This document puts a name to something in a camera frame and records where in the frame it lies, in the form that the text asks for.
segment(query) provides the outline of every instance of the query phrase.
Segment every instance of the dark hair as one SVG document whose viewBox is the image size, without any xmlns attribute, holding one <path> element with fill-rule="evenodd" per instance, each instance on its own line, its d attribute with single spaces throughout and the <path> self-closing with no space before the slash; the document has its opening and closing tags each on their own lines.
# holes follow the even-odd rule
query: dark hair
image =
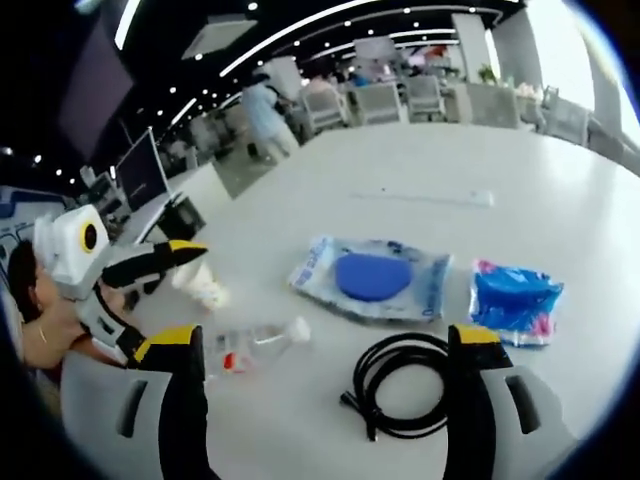
<svg viewBox="0 0 640 480">
<path fill-rule="evenodd" d="M 27 323 L 40 316 L 38 307 L 29 295 L 29 288 L 36 286 L 36 265 L 33 244 L 29 240 L 22 240 L 11 252 L 7 276 L 9 291 Z"/>
</svg>

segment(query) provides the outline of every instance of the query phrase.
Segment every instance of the ceiling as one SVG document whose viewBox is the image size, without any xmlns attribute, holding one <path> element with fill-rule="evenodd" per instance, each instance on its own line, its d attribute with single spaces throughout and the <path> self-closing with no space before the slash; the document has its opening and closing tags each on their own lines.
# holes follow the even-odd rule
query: ceiling
<svg viewBox="0 0 640 480">
<path fill-rule="evenodd" d="M 209 110 L 227 95 L 238 92 L 243 79 L 257 67 L 259 60 L 294 55 L 304 69 L 310 57 L 327 49 L 326 43 L 330 47 L 349 43 L 368 36 L 369 30 L 373 30 L 374 35 L 406 32 L 416 29 L 415 22 L 419 30 L 452 29 L 451 14 L 469 8 L 477 8 L 476 13 L 482 16 L 485 26 L 491 28 L 524 6 L 506 0 L 370 1 L 284 35 L 220 77 L 220 72 L 239 56 L 272 35 L 345 2 L 258 0 L 254 11 L 249 11 L 248 3 L 245 0 L 141 0 L 120 52 L 136 85 L 103 135 L 100 151 L 92 161 L 97 169 L 106 168 L 113 157 L 126 151 L 121 122 L 132 137 L 139 136 L 147 126 L 164 132 L 191 98 L 196 97 L 198 102 L 187 115 L 196 114 L 197 105 Z M 0 146 L 11 147 L 14 155 L 0 155 L 0 179 L 7 184 L 78 193 L 81 182 L 70 185 L 69 178 L 73 172 L 78 177 L 82 161 L 60 134 L 54 119 L 96 14 L 77 14 L 71 1 L 53 11 L 44 1 L 11 2 L 0 8 L 7 7 L 11 11 L 1 13 L 4 24 L 8 25 L 2 33 L 7 35 L 2 39 L 3 48 L 7 49 L 3 58 L 8 59 L 3 70 L 11 74 L 9 87 L 0 92 Z M 411 12 L 404 13 L 405 8 L 411 8 Z M 223 51 L 206 54 L 200 61 L 181 60 L 208 17 L 224 14 L 243 14 L 257 24 Z M 427 37 L 428 40 L 451 39 L 455 34 Z M 421 38 L 422 35 L 409 36 L 402 41 Z M 299 46 L 294 45 L 296 40 L 300 41 Z M 159 110 L 163 112 L 161 116 L 157 114 Z M 43 160 L 35 165 L 33 158 L 38 154 Z M 59 177 L 55 174 L 58 169 L 63 171 Z"/>
</svg>

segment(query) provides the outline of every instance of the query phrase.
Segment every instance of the black cable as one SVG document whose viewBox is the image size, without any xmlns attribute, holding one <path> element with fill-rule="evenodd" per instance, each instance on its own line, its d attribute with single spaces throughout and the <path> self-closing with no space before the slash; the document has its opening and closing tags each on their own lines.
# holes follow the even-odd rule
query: black cable
<svg viewBox="0 0 640 480">
<path fill-rule="evenodd" d="M 416 342 L 428 346 L 416 345 Z M 343 405 L 353 408 L 366 423 L 367 438 L 375 442 L 377 431 L 402 439 L 423 438 L 443 428 L 447 423 L 445 409 L 447 342 L 426 333 L 393 335 L 373 345 L 356 363 L 353 372 L 355 394 L 346 391 L 340 396 Z M 399 419 L 385 415 L 376 402 L 380 384 L 391 373 L 407 365 L 423 365 L 442 378 L 443 394 L 433 410 L 413 419 Z"/>
</svg>

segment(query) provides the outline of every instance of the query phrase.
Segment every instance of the plastic bottle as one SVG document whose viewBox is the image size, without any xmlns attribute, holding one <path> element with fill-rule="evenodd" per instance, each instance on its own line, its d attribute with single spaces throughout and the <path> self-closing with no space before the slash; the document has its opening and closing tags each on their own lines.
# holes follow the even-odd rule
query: plastic bottle
<svg viewBox="0 0 640 480">
<path fill-rule="evenodd" d="M 231 330 L 205 345 L 207 378 L 247 373 L 275 362 L 291 346 L 311 340 L 311 328 L 302 317 L 285 325 Z"/>
</svg>

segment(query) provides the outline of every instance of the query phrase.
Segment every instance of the blue sponge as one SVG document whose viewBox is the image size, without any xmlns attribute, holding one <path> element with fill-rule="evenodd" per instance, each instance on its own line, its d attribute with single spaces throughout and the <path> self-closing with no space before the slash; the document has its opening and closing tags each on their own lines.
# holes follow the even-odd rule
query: blue sponge
<svg viewBox="0 0 640 480">
<path fill-rule="evenodd" d="M 363 302 L 387 300 L 410 283 L 411 264 L 407 260 L 349 253 L 336 261 L 336 284 L 348 297 Z"/>
</svg>

